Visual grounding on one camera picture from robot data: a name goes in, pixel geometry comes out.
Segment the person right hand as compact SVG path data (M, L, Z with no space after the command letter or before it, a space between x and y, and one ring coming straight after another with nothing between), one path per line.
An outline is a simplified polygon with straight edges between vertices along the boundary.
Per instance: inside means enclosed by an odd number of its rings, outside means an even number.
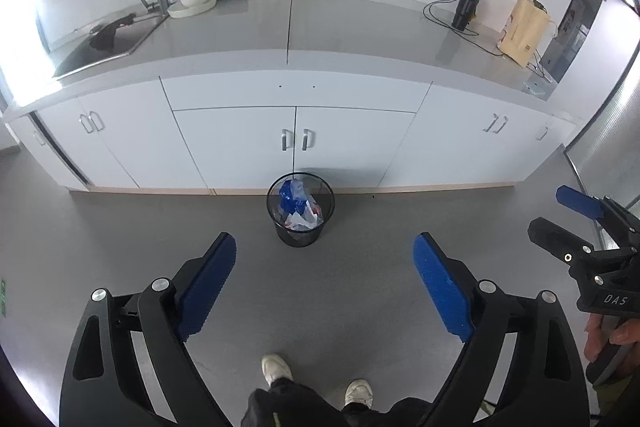
M605 343L611 343L611 345L616 346L627 346L638 343L639 341L638 319L626 321L624 324L618 326L617 329L614 329L611 334L605 334L602 327L603 319L603 315L591 313L585 327L587 341L584 355L589 362L596 361Z

